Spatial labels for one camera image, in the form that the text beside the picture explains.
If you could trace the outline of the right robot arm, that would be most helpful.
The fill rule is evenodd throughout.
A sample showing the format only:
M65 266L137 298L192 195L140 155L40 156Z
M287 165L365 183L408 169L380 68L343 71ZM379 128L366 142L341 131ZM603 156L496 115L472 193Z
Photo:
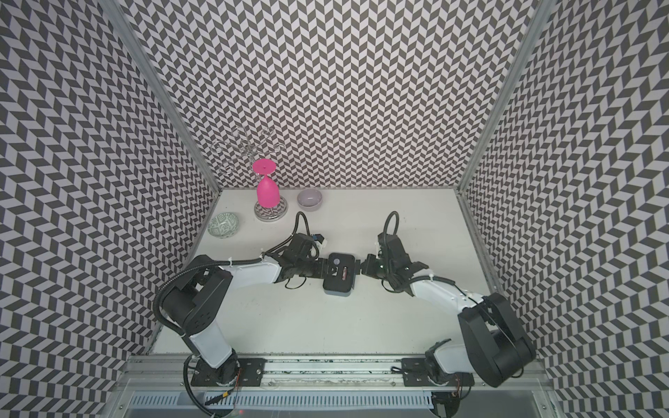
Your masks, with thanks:
M436 275L409 257L397 234L380 233L377 239L378 253L367 257L360 273L388 283L392 294L408 294L457 318L461 338L439 341L425 352L424 366L433 383L476 374L497 388L535 361L535 344L506 297L465 291L454 280Z

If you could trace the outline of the blue alarm clock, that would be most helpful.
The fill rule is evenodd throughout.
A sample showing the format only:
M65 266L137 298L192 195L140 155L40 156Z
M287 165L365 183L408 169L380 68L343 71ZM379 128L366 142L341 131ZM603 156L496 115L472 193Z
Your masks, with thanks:
M325 294L333 296L349 296L355 285L359 260L353 254L329 254L327 275L323 278L322 288ZM348 277L341 279L343 268L348 268Z

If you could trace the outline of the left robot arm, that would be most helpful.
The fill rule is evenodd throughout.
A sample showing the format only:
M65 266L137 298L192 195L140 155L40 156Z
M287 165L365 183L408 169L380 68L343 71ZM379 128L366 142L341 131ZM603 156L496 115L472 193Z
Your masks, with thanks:
M327 261L320 257L323 242L320 234L296 233L257 259L215 261L198 256L158 290L153 314L208 367L226 369L236 358L216 321L226 294L242 287L282 283L295 276L323 278L327 271Z

